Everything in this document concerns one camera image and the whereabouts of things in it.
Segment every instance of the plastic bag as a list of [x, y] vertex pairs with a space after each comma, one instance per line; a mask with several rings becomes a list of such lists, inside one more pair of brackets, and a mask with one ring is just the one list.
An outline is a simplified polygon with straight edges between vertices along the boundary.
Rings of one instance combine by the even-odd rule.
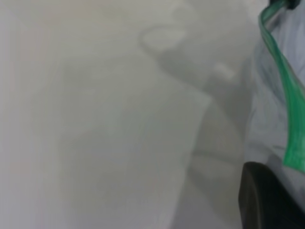
[[279, 0], [259, 17], [245, 159], [267, 164], [305, 211], [304, 12], [304, 0], [294, 10]]

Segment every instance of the blurry background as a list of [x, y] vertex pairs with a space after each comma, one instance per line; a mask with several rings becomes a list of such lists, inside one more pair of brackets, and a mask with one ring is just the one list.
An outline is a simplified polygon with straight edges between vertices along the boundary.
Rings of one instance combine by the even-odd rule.
[[263, 0], [4, 0], [0, 224], [235, 229]]

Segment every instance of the white surface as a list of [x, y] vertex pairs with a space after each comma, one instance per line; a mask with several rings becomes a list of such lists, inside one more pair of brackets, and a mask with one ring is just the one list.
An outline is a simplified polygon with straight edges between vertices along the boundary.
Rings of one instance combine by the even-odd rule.
[[[305, 1], [294, 10], [282, 10], [274, 20], [272, 35], [301, 84], [305, 84]], [[305, 211], [305, 175], [283, 165], [288, 140], [288, 118], [280, 73], [263, 41], [256, 47], [252, 65], [251, 119], [245, 160], [267, 164], [290, 196]]]
[[239, 227], [256, 27], [232, 2], [4, 1], [0, 227]]

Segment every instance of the translucent plastic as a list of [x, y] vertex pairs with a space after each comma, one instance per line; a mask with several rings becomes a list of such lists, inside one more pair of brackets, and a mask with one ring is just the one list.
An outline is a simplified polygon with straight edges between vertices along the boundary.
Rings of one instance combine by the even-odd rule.
[[279, 0], [267, 7], [259, 17], [259, 26], [263, 41], [280, 73], [286, 98], [288, 140], [284, 164], [305, 172], [305, 89], [266, 28], [266, 24], [286, 6], [285, 0]]

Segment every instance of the green plastic strip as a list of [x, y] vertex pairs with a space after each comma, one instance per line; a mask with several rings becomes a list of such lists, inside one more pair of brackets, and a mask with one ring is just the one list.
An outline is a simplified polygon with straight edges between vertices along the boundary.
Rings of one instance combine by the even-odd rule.
[[286, 6], [285, 0], [279, 0], [264, 9], [259, 16], [259, 27], [264, 43], [277, 65], [286, 97], [288, 141], [284, 165], [305, 172], [305, 90], [265, 26]]

